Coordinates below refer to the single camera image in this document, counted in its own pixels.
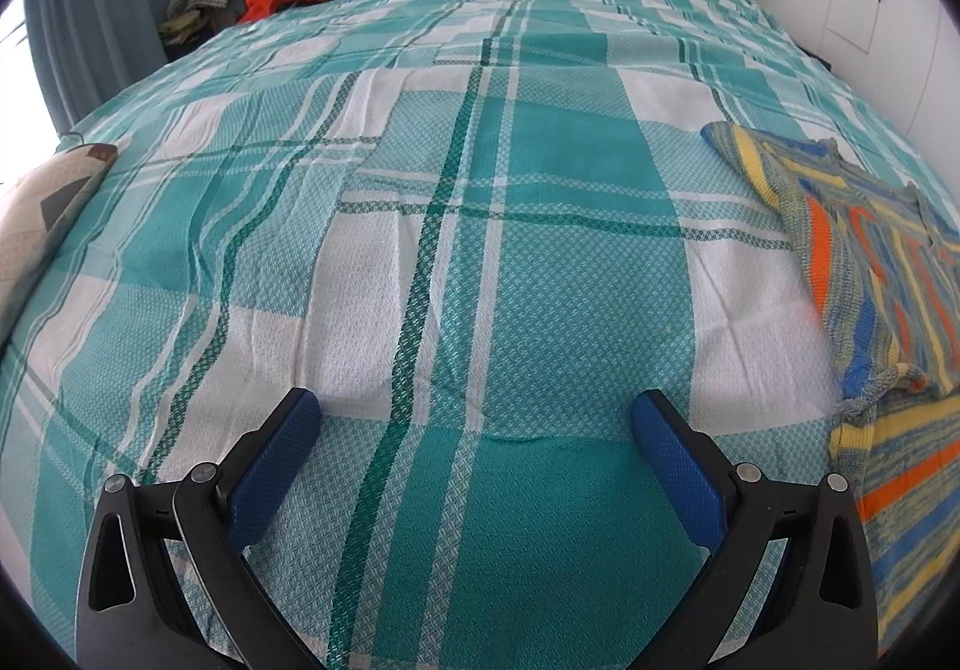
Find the teal plaid bedspread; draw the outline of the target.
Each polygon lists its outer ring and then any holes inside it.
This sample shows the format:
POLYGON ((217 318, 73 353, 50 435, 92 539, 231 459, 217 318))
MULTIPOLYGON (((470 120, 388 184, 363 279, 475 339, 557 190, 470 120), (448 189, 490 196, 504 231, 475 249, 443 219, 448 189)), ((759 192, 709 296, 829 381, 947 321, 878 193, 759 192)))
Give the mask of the teal plaid bedspread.
POLYGON ((90 112, 117 148, 2 360, 2 558, 71 647, 104 480, 179 480, 293 387, 249 564, 332 668, 620 668, 701 555, 631 439, 827 473, 839 387, 778 216, 703 140, 828 140, 955 220, 755 0, 337 0, 90 112))

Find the patterned cushion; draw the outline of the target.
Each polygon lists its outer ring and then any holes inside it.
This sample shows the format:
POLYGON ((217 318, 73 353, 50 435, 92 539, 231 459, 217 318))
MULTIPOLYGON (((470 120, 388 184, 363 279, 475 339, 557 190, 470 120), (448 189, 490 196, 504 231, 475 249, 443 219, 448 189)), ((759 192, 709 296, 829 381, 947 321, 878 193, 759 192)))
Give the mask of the patterned cushion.
POLYGON ((76 145, 37 166, 16 187, 2 215, 2 343, 117 156, 119 148, 110 143, 76 145))

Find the striped knit sweater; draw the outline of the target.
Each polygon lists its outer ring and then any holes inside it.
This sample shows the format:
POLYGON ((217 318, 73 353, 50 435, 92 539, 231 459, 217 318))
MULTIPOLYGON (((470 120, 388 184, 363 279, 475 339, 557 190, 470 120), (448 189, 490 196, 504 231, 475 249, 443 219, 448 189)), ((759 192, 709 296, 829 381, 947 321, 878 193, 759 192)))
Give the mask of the striped knit sweater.
POLYGON ((731 122, 704 140, 781 218, 839 384, 828 441, 866 533, 878 644, 892 649, 958 556, 958 232, 916 187, 832 140, 731 122))

